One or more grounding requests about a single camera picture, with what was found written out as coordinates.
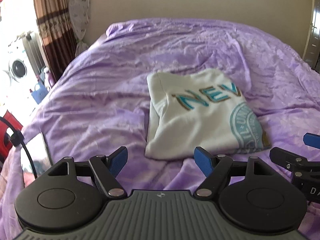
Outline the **white Nevada sweatshirt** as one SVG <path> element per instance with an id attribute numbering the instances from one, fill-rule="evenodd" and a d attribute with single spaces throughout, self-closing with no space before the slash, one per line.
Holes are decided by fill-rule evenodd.
<path id="1" fill-rule="evenodd" d="M 145 156 L 191 158 L 200 146 L 212 154 L 249 154 L 270 148 L 267 133 L 237 85 L 218 69 L 147 77 L 150 114 Z"/>

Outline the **silver smartphone on bed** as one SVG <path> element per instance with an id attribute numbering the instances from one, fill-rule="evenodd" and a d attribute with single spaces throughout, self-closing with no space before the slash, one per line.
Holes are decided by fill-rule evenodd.
<path id="1" fill-rule="evenodd" d="M 42 175 L 53 164 L 44 135 L 42 133 L 37 134 L 25 145 L 34 163 L 37 176 Z M 21 148 L 21 167 L 23 172 L 33 173 L 32 166 L 24 148 Z"/>

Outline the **blue detergent bottle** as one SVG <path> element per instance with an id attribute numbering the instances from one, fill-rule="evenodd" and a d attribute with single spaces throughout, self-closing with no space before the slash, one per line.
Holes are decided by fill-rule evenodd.
<path id="1" fill-rule="evenodd" d="M 31 90 L 31 96 L 38 105 L 42 102 L 42 100 L 46 97 L 47 94 L 48 90 L 41 81 L 39 81 L 35 85 L 34 90 Z"/>

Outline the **purple bottle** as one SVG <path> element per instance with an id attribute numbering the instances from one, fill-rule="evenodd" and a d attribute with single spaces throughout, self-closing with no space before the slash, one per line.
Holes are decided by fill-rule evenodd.
<path id="1" fill-rule="evenodd" d="M 48 67 L 44 68 L 44 84 L 49 88 L 52 88 L 55 85 L 55 80 Z"/>

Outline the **red bag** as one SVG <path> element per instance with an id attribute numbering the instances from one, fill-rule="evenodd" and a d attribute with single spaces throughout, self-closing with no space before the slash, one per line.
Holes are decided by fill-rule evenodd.
<path id="1" fill-rule="evenodd" d="M 22 129 L 22 124 L 14 117 L 12 113 L 9 111 L 6 111 L 6 113 L 3 115 L 3 118 L 5 118 L 8 122 L 10 122 L 15 129 Z M 3 164 L 5 159 L 7 158 L 9 151 L 13 147 L 13 144 L 9 141 L 9 127 L 1 122 L 1 163 Z"/>

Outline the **white washing machine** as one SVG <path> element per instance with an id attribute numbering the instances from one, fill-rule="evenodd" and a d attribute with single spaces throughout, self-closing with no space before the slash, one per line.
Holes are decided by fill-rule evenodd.
<path id="1" fill-rule="evenodd" d="M 36 82 L 24 41 L 1 42 L 1 93 L 9 110 L 29 97 Z"/>

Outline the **grey suitcase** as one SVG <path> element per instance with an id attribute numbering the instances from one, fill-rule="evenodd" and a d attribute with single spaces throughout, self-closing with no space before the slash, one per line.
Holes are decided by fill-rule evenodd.
<path id="1" fill-rule="evenodd" d="M 42 68 L 46 65 L 37 42 L 36 34 L 34 32 L 27 33 L 25 37 L 22 38 L 22 41 L 35 75 L 40 75 Z"/>

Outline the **brown striped curtain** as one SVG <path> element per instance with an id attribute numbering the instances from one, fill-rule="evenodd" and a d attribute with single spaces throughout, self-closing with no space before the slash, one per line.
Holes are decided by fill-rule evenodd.
<path id="1" fill-rule="evenodd" d="M 34 0 L 34 8 L 49 69 L 58 81 L 75 59 L 76 51 L 67 0 Z"/>

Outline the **white patterned tied curtain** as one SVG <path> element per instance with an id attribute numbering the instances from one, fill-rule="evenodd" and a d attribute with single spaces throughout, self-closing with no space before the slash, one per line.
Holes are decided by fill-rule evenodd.
<path id="1" fill-rule="evenodd" d="M 76 39 L 75 57 L 88 49 L 84 37 L 89 25 L 89 0 L 68 0 L 69 16 Z"/>

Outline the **wooden door frame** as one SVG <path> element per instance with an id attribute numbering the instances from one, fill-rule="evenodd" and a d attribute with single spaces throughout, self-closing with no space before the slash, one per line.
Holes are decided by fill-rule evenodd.
<path id="1" fill-rule="evenodd" d="M 303 60 L 315 70 L 319 61 L 319 0 L 312 0 L 309 33 Z"/>

